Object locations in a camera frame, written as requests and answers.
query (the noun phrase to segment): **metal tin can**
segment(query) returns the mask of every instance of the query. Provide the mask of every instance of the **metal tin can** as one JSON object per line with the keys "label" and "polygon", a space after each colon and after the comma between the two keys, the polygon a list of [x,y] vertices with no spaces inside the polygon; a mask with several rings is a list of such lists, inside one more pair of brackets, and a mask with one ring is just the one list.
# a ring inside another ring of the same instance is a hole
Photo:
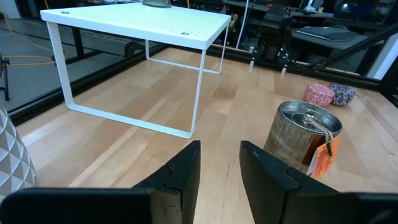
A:
{"label": "metal tin can", "polygon": [[328,110],[304,101],[285,101],[275,114],[264,150],[286,164],[308,171],[312,157],[325,142],[323,131],[308,122],[312,117],[336,137],[341,129],[340,120]]}

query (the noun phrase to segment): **perforated shelf top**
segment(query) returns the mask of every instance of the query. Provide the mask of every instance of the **perforated shelf top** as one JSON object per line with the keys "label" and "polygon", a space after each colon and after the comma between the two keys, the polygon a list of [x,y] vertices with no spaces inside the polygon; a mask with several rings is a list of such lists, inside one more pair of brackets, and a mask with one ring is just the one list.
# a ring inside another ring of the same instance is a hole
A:
{"label": "perforated shelf top", "polygon": [[141,3],[50,9],[40,15],[47,22],[203,50],[231,20],[223,14]]}

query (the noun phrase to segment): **white rod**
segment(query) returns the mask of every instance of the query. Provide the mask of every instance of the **white rod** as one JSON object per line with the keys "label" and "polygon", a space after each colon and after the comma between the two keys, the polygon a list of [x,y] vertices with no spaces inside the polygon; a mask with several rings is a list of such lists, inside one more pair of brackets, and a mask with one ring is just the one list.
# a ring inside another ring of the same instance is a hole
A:
{"label": "white rod", "polygon": [[224,38],[224,46],[223,46],[223,53],[221,54],[220,70],[218,71],[218,74],[221,73],[221,68],[223,67],[224,52],[225,52],[225,45],[226,45],[226,36],[228,35],[228,27],[229,27],[229,23],[227,23],[227,25],[226,25],[225,38]]}
{"label": "white rod", "polygon": [[195,124],[196,124],[196,121],[197,121],[198,104],[199,104],[199,97],[200,97],[200,86],[201,86],[201,78],[203,76],[203,67],[205,66],[205,57],[206,57],[206,50],[202,50],[201,59],[200,59],[200,68],[199,68],[197,93],[196,93],[196,96],[195,96],[195,104],[193,106],[191,134],[193,134],[193,131],[195,130]]}
{"label": "white rod", "polygon": [[[178,66],[178,67],[182,67],[182,68],[190,68],[190,69],[194,69],[196,71],[199,71],[198,67],[194,67],[194,66],[191,66],[191,65],[184,65],[184,64],[181,64],[181,63],[169,62],[169,61],[166,61],[166,60],[160,60],[160,59],[156,59],[156,58],[149,58],[148,60],[151,60],[151,61],[154,61],[154,62],[165,63],[165,64],[168,64],[168,65],[174,65],[174,66]],[[203,69],[203,71],[208,72],[208,73],[217,74],[217,75],[220,74],[220,72],[217,72],[217,71],[214,71],[214,70],[209,70],[209,69]]]}
{"label": "white rod", "polygon": [[101,110],[97,110],[94,108],[89,108],[86,106],[81,106],[81,105],[73,105],[71,107],[72,110],[75,111],[79,111],[82,113],[87,113],[87,114],[91,114],[91,115],[95,115],[95,116],[99,116],[101,118],[106,118],[106,119],[111,119],[113,121],[119,121],[122,123],[126,123],[126,124],[131,124],[140,128],[146,128],[149,130],[154,130],[154,131],[158,131],[160,133],[165,133],[165,134],[171,134],[174,136],[178,136],[181,138],[186,138],[186,139],[190,139],[192,136],[192,133],[189,133],[187,131],[182,131],[179,129],[175,129],[175,128],[169,128],[163,125],[159,125],[159,124],[154,124],[154,123],[150,123],[148,121],[142,121],[139,119],[134,119],[134,118],[129,118],[126,116],[121,116],[118,114],[114,114],[114,113],[110,113],[107,111],[101,111]]}
{"label": "white rod", "polygon": [[149,60],[149,40],[145,40],[145,56]]}
{"label": "white rod", "polygon": [[58,24],[53,22],[47,22],[47,27],[49,29],[55,62],[57,63],[57,70],[60,76],[63,97],[65,99],[65,104],[68,108],[70,108],[75,104],[75,102],[73,101],[72,90],[70,88],[70,81],[68,77],[67,65],[65,63],[65,57],[63,55]]}
{"label": "white rod", "polygon": [[248,7],[249,7],[249,0],[246,0],[246,8],[244,10],[243,23],[242,23],[242,27],[241,27],[241,32],[239,33],[238,43],[236,43],[236,49],[238,49],[239,43],[241,41],[241,37],[242,37],[243,29],[244,29],[244,23],[246,22],[246,14],[248,13]]}

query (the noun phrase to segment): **orange tag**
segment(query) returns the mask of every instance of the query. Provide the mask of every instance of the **orange tag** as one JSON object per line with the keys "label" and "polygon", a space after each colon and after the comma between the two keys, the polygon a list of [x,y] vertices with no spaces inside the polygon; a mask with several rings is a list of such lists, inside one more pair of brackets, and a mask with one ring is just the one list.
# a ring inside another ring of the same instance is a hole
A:
{"label": "orange tag", "polygon": [[310,175],[314,179],[318,179],[331,169],[333,162],[335,161],[338,143],[339,137],[337,136],[334,138],[333,144],[331,145],[331,156],[328,152],[330,142],[326,142],[317,148],[312,157],[307,175]]}

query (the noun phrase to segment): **pink yarn ball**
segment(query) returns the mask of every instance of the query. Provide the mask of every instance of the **pink yarn ball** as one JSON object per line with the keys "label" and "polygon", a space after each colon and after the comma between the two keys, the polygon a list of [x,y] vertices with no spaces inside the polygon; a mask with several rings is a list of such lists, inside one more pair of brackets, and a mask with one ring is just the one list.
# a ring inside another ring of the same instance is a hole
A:
{"label": "pink yarn ball", "polygon": [[318,106],[327,106],[333,101],[335,92],[326,85],[309,84],[304,92],[304,100]]}

